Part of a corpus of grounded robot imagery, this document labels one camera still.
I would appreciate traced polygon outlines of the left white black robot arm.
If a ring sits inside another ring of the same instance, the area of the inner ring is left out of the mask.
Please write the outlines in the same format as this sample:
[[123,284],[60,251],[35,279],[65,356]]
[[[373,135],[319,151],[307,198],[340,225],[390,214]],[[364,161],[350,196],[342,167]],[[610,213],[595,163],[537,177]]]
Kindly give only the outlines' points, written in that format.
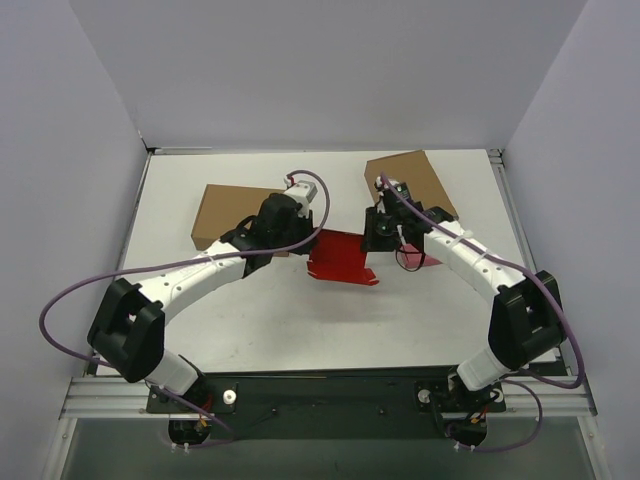
[[312,244],[299,243],[313,232],[310,204],[315,195],[308,182],[273,193],[255,217],[214,241],[194,265],[135,284],[125,278],[114,281],[89,329],[89,344],[128,382],[165,387],[179,409],[196,410],[205,398],[202,374],[165,348],[166,325],[214,290],[268,265],[273,249],[308,253]]

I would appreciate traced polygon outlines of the red paper box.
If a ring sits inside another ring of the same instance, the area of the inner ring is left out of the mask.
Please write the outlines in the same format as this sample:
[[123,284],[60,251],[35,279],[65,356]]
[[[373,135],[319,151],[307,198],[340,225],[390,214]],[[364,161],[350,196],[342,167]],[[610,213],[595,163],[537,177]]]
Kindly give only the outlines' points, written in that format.
[[363,236],[322,230],[307,261],[307,273],[316,280],[374,286],[379,283],[366,266],[367,253],[361,250]]

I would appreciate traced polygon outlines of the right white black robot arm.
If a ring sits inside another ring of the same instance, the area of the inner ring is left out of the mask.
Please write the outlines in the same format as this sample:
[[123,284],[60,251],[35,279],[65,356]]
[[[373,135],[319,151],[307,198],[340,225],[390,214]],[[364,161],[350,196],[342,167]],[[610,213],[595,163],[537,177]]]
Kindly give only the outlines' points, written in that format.
[[480,391],[563,343],[560,299],[552,275],[523,271],[491,253],[449,212],[425,209],[408,186],[382,175],[378,200],[365,210],[361,249],[400,252],[411,246],[470,285],[491,307],[487,345],[456,367],[468,391]]

